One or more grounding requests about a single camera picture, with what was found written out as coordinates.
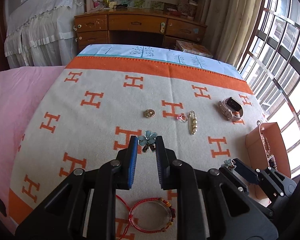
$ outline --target orange border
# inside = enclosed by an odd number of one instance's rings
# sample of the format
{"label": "orange border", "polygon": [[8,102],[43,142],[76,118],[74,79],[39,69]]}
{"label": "orange border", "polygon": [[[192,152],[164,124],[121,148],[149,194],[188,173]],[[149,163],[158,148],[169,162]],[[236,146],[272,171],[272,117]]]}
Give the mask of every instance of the orange border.
{"label": "orange border", "polygon": [[149,59],[78,56],[66,68],[112,70],[178,78],[253,95],[249,85],[244,80],[200,68]]}
{"label": "orange border", "polygon": [[23,220],[33,211],[16,193],[9,189],[9,216],[20,225]]}

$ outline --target wooden desk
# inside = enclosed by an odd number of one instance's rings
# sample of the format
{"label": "wooden desk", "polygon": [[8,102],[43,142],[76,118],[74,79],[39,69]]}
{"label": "wooden desk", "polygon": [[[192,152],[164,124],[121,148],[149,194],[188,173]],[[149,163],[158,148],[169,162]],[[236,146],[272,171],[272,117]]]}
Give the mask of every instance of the wooden desk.
{"label": "wooden desk", "polygon": [[173,49],[176,40],[201,44],[206,25],[169,12],[122,8],[89,12],[74,18],[79,51],[90,44],[131,44]]}

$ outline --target rope bracelet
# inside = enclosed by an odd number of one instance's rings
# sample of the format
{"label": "rope bracelet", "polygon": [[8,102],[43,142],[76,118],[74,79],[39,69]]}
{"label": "rope bracelet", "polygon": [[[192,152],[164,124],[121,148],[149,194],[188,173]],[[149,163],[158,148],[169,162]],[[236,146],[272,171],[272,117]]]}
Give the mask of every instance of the rope bracelet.
{"label": "rope bracelet", "polygon": [[[122,203],[126,206],[126,208],[129,210],[129,223],[128,223],[128,225],[126,226],[126,228],[124,229],[123,234],[122,234],[122,237],[119,238],[118,240],[121,240],[122,238],[125,237],[125,235],[126,235],[127,232],[128,232],[128,229],[129,229],[129,226],[130,226],[130,225],[132,225],[132,227],[134,227],[136,230],[138,230],[138,231],[140,231],[140,232],[142,232],[142,233],[145,233],[145,234],[153,234],[153,233],[165,232],[170,226],[172,226],[173,221],[174,221],[174,219],[175,219],[175,217],[176,217],[176,210],[171,206],[171,204],[170,204],[168,201],[164,200],[162,197],[159,197],[159,198],[147,198],[147,199],[140,200],[139,202],[135,203],[135,205],[134,205],[132,208],[130,208],[130,207],[126,204],[126,202],[125,202],[121,197],[119,197],[118,195],[116,195],[116,197],[117,197],[119,200],[121,200],[121,202],[122,202]],[[139,227],[138,225],[136,225],[135,222],[133,221],[133,211],[134,211],[134,209],[135,209],[138,205],[140,205],[140,204],[142,204],[142,203],[145,203],[145,202],[157,202],[157,201],[162,202],[166,207],[169,208],[168,210],[170,211],[170,217],[171,217],[171,218],[170,218],[170,221],[167,223],[166,227],[163,227],[163,228],[161,228],[161,229],[159,229],[159,230],[145,230],[145,229],[140,228],[140,227]]]}

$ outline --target book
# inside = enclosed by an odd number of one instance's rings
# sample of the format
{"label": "book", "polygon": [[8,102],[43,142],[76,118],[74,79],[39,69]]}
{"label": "book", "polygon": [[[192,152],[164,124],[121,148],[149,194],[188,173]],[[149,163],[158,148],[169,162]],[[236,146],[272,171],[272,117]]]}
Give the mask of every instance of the book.
{"label": "book", "polygon": [[213,55],[204,46],[187,41],[176,41],[177,49],[191,54],[213,58]]}

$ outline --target beige curtain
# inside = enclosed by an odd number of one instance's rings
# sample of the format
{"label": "beige curtain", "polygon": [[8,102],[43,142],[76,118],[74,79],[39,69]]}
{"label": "beige curtain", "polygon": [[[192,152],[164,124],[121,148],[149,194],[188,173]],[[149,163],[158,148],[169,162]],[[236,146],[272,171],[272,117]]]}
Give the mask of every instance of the beige curtain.
{"label": "beige curtain", "polygon": [[256,23],[261,0],[206,0],[201,23],[207,30],[202,41],[213,58],[236,65]]}

